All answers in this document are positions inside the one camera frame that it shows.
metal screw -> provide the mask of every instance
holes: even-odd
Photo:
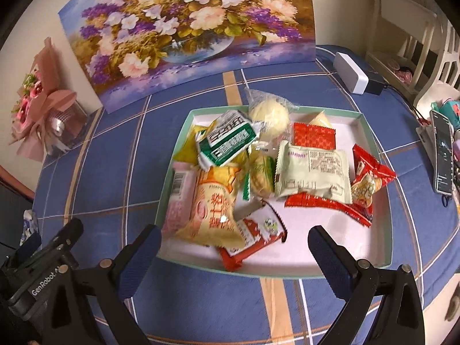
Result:
[[[410,265],[408,265],[408,264],[402,265],[401,269],[407,274],[412,271]]]
[[[68,266],[66,264],[62,264],[58,268],[59,274],[65,274],[68,271]]]
[[[369,263],[367,259],[360,259],[358,261],[358,266],[361,267],[362,269],[368,269],[371,266],[371,264]]]
[[[111,259],[103,259],[102,261],[99,262],[99,266],[101,266],[103,269],[106,269],[112,265],[112,260]]]

flower bouquet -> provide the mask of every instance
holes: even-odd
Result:
[[[35,56],[29,74],[18,91],[20,99],[12,110],[13,136],[10,144],[22,140],[18,155],[43,161],[44,148],[66,152],[68,144],[78,136],[87,115],[76,102],[76,93],[59,89],[56,54],[51,39]]]
[[[194,55],[201,49],[222,51],[233,40],[265,45],[311,38],[308,1],[95,0],[83,10],[85,23],[70,43],[99,93],[121,79],[141,77],[162,61],[201,61]]]

table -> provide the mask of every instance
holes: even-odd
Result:
[[[188,112],[246,104],[244,87],[298,105],[361,111],[381,158],[398,174],[388,186],[395,269],[410,264],[425,308],[460,261],[454,201],[444,208],[432,190],[432,167],[415,133],[417,122],[393,91],[350,95],[333,70],[336,51],[317,47],[316,62],[261,66],[178,85],[107,114],[90,118],[84,142],[57,160],[47,158],[34,210],[46,243],[72,216],[84,224],[73,248],[82,268],[114,257],[153,223],[174,143]],[[374,299],[355,343],[363,342],[380,300]],[[102,313],[93,311],[109,344],[115,340]],[[317,344],[340,312],[325,279],[247,278],[193,269],[156,258],[129,309],[158,344]]]

red and white snack package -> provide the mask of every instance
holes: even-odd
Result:
[[[301,147],[317,147],[320,149],[335,149],[335,130],[333,128],[294,123],[293,144]]]
[[[281,239],[285,242],[288,231],[279,215],[268,202],[251,215],[236,222],[245,240],[242,249],[218,248],[227,271],[233,272],[243,266],[243,260]]]
[[[356,178],[351,183],[353,203],[345,205],[323,197],[299,193],[289,196],[285,206],[326,207],[340,210],[362,225],[372,225],[372,195],[396,178],[396,173],[355,144],[353,147]]]
[[[162,227],[163,236],[173,236],[190,221],[197,171],[189,163],[174,162],[174,179]]]

floral painting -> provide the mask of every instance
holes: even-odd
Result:
[[[312,0],[71,0],[59,16],[108,112],[196,78],[315,57]]]

